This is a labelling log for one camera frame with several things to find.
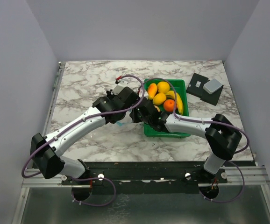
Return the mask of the clear zip top bag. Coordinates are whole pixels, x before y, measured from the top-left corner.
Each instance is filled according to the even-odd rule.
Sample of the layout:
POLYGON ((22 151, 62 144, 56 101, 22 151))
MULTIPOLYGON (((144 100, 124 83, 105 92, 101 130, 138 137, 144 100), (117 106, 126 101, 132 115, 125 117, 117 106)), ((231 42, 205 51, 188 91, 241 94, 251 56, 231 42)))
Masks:
POLYGON ((116 125, 119 127, 123 127, 125 125, 132 124, 132 123, 133 123, 133 121, 130 117, 125 117, 124 119, 117 121, 116 125))

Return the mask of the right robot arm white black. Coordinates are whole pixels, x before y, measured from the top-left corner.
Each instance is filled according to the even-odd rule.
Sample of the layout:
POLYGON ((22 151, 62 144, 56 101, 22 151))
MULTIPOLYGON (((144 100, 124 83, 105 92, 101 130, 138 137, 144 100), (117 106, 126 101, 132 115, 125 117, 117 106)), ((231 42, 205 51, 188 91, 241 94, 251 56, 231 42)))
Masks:
POLYGON ((132 109, 130 117, 134 123, 143 122, 157 132, 185 133, 206 139, 212 152, 200 171, 204 182, 211 182, 217 177, 221 166, 232 160, 242 139, 240 131, 221 114, 207 119, 181 116, 158 111, 147 99, 132 109))

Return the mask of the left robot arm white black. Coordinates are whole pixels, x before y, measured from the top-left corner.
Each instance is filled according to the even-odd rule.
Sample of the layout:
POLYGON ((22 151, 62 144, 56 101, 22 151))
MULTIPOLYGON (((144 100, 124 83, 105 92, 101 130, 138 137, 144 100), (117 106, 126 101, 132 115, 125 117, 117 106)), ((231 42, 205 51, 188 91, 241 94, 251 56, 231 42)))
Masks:
POLYGON ((126 111, 138 101, 137 93, 124 87, 116 94, 98 98, 81 116, 59 130, 45 137, 35 134, 31 139, 30 154, 34 164, 46 179, 62 174, 72 177, 78 184, 86 183, 89 177, 86 165, 63 154, 91 131, 123 119, 126 111))

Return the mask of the yellow lemon front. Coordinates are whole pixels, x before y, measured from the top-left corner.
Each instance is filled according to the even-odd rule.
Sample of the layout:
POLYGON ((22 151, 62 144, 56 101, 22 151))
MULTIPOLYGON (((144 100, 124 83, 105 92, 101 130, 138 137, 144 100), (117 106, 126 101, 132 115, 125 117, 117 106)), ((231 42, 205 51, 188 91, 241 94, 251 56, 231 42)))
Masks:
POLYGON ((152 103, 154 105, 161 105, 166 101, 166 95, 164 93, 158 93, 154 96, 152 103))

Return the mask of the yellow lemon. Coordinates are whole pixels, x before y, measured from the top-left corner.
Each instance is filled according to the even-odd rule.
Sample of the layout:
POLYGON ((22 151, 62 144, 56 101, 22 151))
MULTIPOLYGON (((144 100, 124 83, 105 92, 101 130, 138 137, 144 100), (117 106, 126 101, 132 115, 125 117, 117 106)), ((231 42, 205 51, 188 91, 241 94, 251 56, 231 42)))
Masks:
POLYGON ((166 101, 166 95, 164 93, 158 93, 154 96, 152 103, 154 105, 161 105, 166 101))
POLYGON ((157 84, 158 93, 166 94, 169 90, 170 90, 170 85, 167 82, 161 81, 157 84))

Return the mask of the red yellow mango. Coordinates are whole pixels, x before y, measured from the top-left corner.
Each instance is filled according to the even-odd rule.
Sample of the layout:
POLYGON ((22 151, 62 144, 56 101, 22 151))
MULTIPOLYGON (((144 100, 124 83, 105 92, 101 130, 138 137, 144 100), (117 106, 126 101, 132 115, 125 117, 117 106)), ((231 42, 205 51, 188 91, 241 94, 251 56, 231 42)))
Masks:
POLYGON ((148 99, 152 100, 157 94, 157 85, 155 83, 151 83, 147 88, 148 99))

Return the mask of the orange fruit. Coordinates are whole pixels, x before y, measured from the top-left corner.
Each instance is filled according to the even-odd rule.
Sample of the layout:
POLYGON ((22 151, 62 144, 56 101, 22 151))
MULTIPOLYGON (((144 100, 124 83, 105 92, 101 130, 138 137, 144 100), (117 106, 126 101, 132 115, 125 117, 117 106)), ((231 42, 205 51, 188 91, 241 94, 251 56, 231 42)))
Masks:
POLYGON ((175 107, 175 101, 173 99, 167 99, 163 103, 163 108, 166 112, 173 112, 175 107))

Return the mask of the yellow lemon back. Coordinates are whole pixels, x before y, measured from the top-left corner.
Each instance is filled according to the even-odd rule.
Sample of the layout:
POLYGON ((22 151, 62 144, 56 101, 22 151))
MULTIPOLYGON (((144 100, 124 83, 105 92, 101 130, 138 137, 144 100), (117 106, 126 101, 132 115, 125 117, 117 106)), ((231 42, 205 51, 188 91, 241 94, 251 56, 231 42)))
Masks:
POLYGON ((157 84, 158 93, 166 94, 169 90, 170 90, 170 85, 167 82, 161 81, 157 84))

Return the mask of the yellow banana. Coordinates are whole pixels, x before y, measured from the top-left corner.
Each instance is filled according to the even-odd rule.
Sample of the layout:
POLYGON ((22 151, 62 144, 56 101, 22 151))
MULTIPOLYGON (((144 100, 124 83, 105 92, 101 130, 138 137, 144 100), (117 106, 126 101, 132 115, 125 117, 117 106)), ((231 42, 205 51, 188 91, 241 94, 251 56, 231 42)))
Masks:
POLYGON ((173 99, 176 102, 178 113, 180 115, 183 115, 184 105, 183 105, 183 101, 182 101, 180 95, 178 93, 176 93, 176 96, 175 96, 174 91, 168 91, 165 95, 166 95, 167 99, 173 99))

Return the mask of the green plastic bin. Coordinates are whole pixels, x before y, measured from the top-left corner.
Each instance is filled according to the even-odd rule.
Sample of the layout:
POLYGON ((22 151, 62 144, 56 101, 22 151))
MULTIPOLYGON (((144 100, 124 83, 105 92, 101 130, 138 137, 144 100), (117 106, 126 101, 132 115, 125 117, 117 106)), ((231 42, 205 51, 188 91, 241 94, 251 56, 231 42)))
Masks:
MULTIPOLYGON (((189 116, 189 109, 188 109, 188 102, 187 102, 187 96, 186 96, 186 87, 185 82, 182 79, 167 79, 168 82, 172 84, 172 86, 175 88, 177 94, 180 96, 184 111, 183 116, 189 116)), ((144 80, 144 88, 145 90, 148 89, 150 84, 155 83, 158 84, 161 82, 161 80, 155 79, 155 80, 144 80)), ((187 133, 165 133, 165 132, 157 132, 153 128, 151 128, 149 125, 144 124, 144 135, 147 137, 167 137, 167 138, 185 138, 189 137, 190 134, 187 133)))

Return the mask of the black scale base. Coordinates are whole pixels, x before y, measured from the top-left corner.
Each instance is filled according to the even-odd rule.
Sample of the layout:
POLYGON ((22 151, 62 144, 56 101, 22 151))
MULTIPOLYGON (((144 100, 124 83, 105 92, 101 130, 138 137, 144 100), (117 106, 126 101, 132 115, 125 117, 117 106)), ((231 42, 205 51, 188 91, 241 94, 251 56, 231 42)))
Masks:
POLYGON ((200 74, 194 73, 186 93, 200 98, 200 100, 216 106, 224 85, 216 78, 209 79, 200 74))

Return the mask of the grey scale platform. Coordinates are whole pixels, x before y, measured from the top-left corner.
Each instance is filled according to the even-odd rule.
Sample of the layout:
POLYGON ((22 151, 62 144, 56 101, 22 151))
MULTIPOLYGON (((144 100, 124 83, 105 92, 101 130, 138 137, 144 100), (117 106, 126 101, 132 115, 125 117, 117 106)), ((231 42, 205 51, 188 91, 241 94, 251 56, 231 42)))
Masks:
POLYGON ((208 94, 213 94, 218 91, 222 86, 222 83, 214 78, 203 85, 203 90, 205 90, 208 94))

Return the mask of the black mounting rail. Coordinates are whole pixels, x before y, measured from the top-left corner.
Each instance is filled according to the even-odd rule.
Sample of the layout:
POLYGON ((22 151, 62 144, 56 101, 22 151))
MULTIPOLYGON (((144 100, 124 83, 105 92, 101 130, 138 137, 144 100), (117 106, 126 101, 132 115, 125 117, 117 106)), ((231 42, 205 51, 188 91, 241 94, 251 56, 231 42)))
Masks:
POLYGON ((93 181, 71 178, 62 185, 81 188, 94 194, 169 194, 199 193, 199 186, 227 183, 224 169, 215 175, 202 171, 203 162, 87 162, 93 181))

